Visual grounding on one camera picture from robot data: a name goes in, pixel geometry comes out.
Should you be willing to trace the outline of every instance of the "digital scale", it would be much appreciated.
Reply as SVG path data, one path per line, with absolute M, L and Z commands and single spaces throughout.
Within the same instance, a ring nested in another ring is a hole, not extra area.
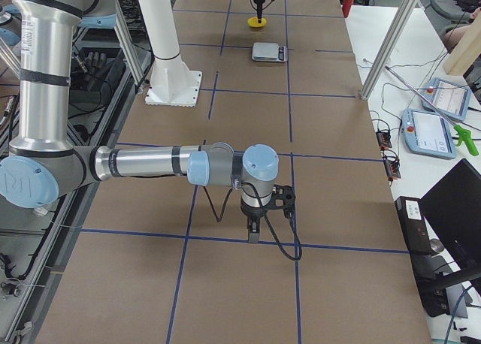
M 261 62 L 286 62 L 287 47 L 274 42 L 255 42 L 253 60 Z
M 470 89 L 455 83 L 450 83 L 439 77 L 429 81 L 423 90 L 423 95 L 433 103 L 435 107 L 442 110 L 451 119 L 462 122 L 466 118 L 467 107 L 469 106 Z M 426 110 L 432 109 L 424 101 L 422 106 Z
M 406 109 L 401 125 L 409 150 L 437 158 L 455 158 L 449 125 L 437 113 Z

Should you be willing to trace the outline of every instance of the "yellow base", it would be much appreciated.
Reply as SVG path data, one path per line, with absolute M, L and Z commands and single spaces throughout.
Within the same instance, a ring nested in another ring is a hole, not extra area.
M 253 27 L 254 29 L 258 29 L 259 27 L 264 27 L 268 21 L 265 18 L 261 19 L 261 23 L 257 20 L 257 17 L 251 17 L 250 19 L 247 20 L 247 25 L 250 27 Z

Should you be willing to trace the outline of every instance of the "black monitor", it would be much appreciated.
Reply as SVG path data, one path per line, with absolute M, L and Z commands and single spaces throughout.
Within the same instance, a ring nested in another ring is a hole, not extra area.
M 471 281 L 481 294 L 481 174 L 462 159 L 420 201 L 422 214 L 460 271 L 422 283 L 419 291 Z

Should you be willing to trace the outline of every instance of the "label sticker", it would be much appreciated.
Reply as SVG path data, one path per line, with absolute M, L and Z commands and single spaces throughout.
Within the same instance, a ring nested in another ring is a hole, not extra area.
M 421 210 L 419 210 L 419 205 L 416 201 L 406 200 L 406 212 L 409 219 L 422 220 Z
M 22 20 L 22 54 L 33 55 L 35 53 L 35 40 L 34 40 L 35 21 Z

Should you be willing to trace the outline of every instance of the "screen display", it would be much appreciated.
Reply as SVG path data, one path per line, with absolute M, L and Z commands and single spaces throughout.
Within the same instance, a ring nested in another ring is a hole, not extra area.
M 439 81 L 434 95 L 433 105 L 441 110 L 461 115 L 466 90 L 446 81 Z
M 413 120 L 419 148 L 438 152 L 451 152 L 443 119 L 440 116 L 413 111 Z

